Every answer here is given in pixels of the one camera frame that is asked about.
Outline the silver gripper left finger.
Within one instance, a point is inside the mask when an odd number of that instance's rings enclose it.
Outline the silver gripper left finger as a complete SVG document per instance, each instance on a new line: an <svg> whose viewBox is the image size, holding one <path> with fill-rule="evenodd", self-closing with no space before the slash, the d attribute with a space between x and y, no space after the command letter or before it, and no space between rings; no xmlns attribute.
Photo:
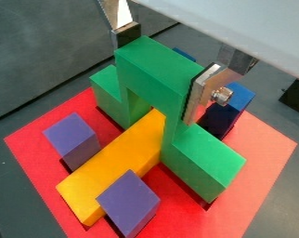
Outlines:
<svg viewBox="0 0 299 238"><path fill-rule="evenodd" d="M141 25L133 20L128 0L96 0L109 27L114 48L121 48L141 36Z"/></svg>

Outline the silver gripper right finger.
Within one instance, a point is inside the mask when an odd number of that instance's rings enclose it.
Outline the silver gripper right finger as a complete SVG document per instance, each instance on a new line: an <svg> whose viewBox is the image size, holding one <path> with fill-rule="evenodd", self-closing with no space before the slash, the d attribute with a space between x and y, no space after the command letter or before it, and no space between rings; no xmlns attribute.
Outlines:
<svg viewBox="0 0 299 238"><path fill-rule="evenodd" d="M221 46L217 60L192 79L183 121L189 126L201 118L209 102L225 106L233 96L228 84L237 81L259 59L231 46Z"/></svg>

